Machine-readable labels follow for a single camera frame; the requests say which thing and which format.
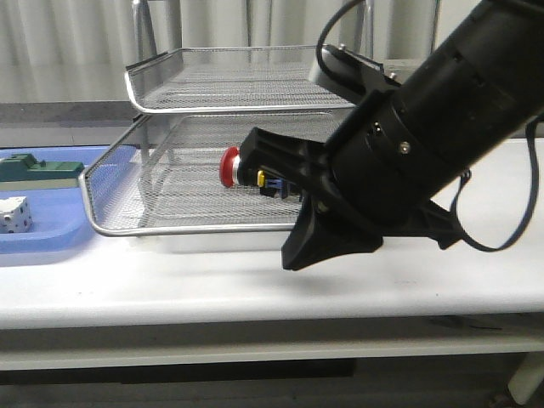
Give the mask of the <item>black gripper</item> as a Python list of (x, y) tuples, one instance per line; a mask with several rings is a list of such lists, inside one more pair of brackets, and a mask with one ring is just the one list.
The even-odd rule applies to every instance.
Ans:
[(240, 160), (243, 184), (262, 170), (303, 191), (281, 248), (284, 269), (374, 252), (391, 236), (427, 237), (441, 249), (461, 239), (451, 213), (431, 199), (455, 172), (402, 122), (392, 92), (365, 98), (324, 143), (255, 127)]

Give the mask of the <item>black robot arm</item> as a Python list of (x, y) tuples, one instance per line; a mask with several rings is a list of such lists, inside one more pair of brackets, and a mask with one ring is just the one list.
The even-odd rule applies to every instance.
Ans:
[(543, 118), (543, 4), (483, 1), (403, 83), (330, 49), (324, 68), (354, 102), (324, 143), (254, 128), (232, 179), (295, 184), (303, 205), (281, 249), (285, 269), (373, 252), (387, 236), (466, 240), (434, 195), (519, 128)]

